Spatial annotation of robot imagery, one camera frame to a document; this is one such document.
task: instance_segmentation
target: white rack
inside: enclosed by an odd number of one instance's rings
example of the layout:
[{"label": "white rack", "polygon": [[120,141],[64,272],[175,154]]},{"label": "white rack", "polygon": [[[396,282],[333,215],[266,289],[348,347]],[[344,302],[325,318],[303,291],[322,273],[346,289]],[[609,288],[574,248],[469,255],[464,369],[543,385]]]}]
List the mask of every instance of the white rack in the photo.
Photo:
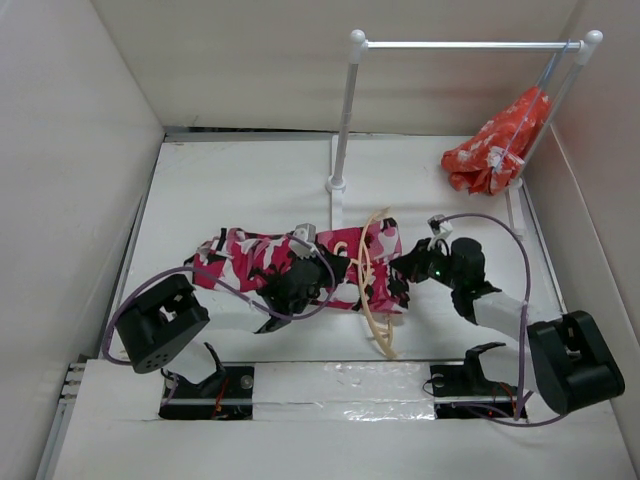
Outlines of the white rack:
[{"label": "white rack", "polygon": [[[335,155],[335,163],[333,165],[332,175],[326,183],[326,188],[332,197],[333,205],[340,206],[342,204],[341,195],[345,191],[347,183],[343,176],[344,162],[347,151],[347,141],[349,137],[349,125],[351,123],[351,110],[353,106],[353,97],[356,90],[356,77],[358,74],[358,65],[362,61],[364,54],[368,51],[376,50],[472,50],[472,51],[493,51],[493,52],[547,52],[553,53],[553,57],[549,61],[545,71],[549,69],[551,74],[556,64],[556,55],[558,53],[576,53],[574,62],[565,76],[558,93],[553,100],[553,106],[549,112],[549,116],[540,129],[538,136],[533,142],[527,155],[524,158],[524,166],[522,167],[518,179],[527,163],[531,160],[533,153],[540,144],[540,140],[549,128],[549,125],[556,116],[560,105],[562,104],[571,86],[576,81],[578,74],[587,64],[589,58],[593,54],[596,47],[602,42],[603,35],[599,30],[592,30],[585,36],[584,40],[578,42],[375,42],[367,40],[362,30],[354,30],[351,32],[351,52],[349,54],[349,68],[347,70],[347,83],[344,91],[344,100],[342,104],[342,117],[340,120],[340,130],[338,133],[338,146]],[[543,75],[540,76],[538,84],[542,81]]]}]

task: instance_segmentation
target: white wall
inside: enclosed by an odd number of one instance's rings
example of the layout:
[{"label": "white wall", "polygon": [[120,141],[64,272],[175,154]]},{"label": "white wall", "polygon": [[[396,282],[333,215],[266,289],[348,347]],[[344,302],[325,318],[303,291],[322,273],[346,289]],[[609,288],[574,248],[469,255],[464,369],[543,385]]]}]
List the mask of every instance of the white wall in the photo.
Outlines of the white wall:
[{"label": "white wall", "polygon": [[[164,125],[336,130],[348,36],[555,40],[576,0],[93,0]],[[356,130],[471,133],[544,55],[376,52]]]},{"label": "white wall", "polygon": [[557,121],[557,140],[531,163],[527,182],[569,308],[589,311],[625,374],[613,402],[640,471],[640,2],[590,1],[571,33],[604,42]]},{"label": "white wall", "polygon": [[95,345],[160,125],[88,0],[0,0],[0,478]]}]

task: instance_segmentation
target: black plastic bracket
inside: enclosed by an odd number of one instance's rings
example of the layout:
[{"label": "black plastic bracket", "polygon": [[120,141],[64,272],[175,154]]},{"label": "black plastic bracket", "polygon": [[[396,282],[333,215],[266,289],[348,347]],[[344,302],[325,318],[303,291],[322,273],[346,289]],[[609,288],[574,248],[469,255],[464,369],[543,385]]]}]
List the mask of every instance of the black plastic bracket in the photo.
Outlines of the black plastic bracket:
[{"label": "black plastic bracket", "polygon": [[116,329],[136,373],[164,367],[209,323],[193,290],[187,277],[171,275],[140,294],[120,316]]},{"label": "black plastic bracket", "polygon": [[[201,383],[217,388],[198,388],[186,379],[178,380],[172,400],[160,407],[165,420],[251,420],[253,418],[253,365],[225,366],[224,381],[218,383],[218,371]],[[169,395],[165,387],[163,397]]]},{"label": "black plastic bracket", "polygon": [[[510,391],[515,395],[516,387],[487,380],[479,360],[479,356],[483,352],[501,346],[504,346],[504,343],[493,342],[479,345],[467,350],[463,363],[436,363],[430,366],[431,379],[428,383],[433,389],[437,419],[478,418],[473,409],[457,405],[459,403],[457,399],[460,397],[468,398],[476,404],[491,406],[502,411],[507,417],[513,416],[515,396],[511,399],[505,399],[505,394]],[[521,417],[527,418],[527,412],[524,408]]]},{"label": "black plastic bracket", "polygon": [[499,292],[485,280],[482,246],[472,238],[461,237],[451,243],[450,254],[438,248],[429,250],[429,238],[419,240],[414,249],[390,262],[409,282],[433,279],[451,288],[451,300],[458,315],[475,324],[473,301]]},{"label": "black plastic bracket", "polygon": [[[324,247],[322,255],[327,260],[339,284],[346,275],[349,259],[330,254]],[[257,291],[264,298],[271,310],[283,315],[291,316],[302,313],[304,309],[320,296],[320,289],[331,286],[331,276],[327,267],[317,258],[296,259],[291,268],[283,275],[277,275],[267,285]],[[291,320],[283,320],[271,317],[255,333],[275,332],[291,323]]]},{"label": "black plastic bracket", "polygon": [[622,395],[624,378],[593,317],[576,311],[527,327],[540,395],[556,413]]}]

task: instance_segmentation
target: screw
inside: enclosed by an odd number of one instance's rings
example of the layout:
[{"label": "screw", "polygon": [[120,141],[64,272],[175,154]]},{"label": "screw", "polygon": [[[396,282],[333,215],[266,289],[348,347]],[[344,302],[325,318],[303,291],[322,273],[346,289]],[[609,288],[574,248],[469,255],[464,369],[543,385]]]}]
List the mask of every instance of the screw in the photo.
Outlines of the screw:
[{"label": "screw", "polygon": [[249,390],[250,388],[252,388],[253,387],[253,377],[251,375],[244,375],[240,379],[240,386],[245,390]]},{"label": "screw", "polygon": [[431,383],[436,388],[444,387],[444,375],[442,375],[441,373],[434,373],[431,376]]}]

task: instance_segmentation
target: horizontal bar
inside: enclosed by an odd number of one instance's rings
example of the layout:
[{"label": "horizontal bar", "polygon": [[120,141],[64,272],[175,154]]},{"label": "horizontal bar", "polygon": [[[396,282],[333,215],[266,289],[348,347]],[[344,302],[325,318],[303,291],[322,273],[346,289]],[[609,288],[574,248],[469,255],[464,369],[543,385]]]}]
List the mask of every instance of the horizontal bar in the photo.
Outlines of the horizontal bar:
[{"label": "horizontal bar", "polygon": [[[562,52],[566,42],[367,42],[367,50],[483,50],[487,52]],[[582,42],[570,42],[567,52],[579,52]]]}]

